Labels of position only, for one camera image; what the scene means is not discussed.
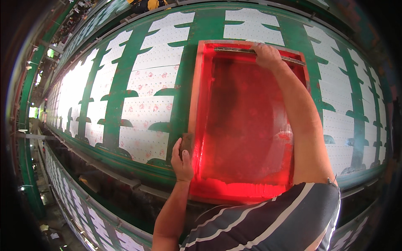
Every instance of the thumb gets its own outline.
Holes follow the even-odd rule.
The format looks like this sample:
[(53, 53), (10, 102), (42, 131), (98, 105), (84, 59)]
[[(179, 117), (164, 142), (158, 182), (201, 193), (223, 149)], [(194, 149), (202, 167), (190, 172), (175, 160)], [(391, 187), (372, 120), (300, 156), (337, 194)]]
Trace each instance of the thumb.
[(182, 157), (183, 157), (183, 166), (186, 167), (186, 168), (191, 167), (189, 151), (183, 150)]

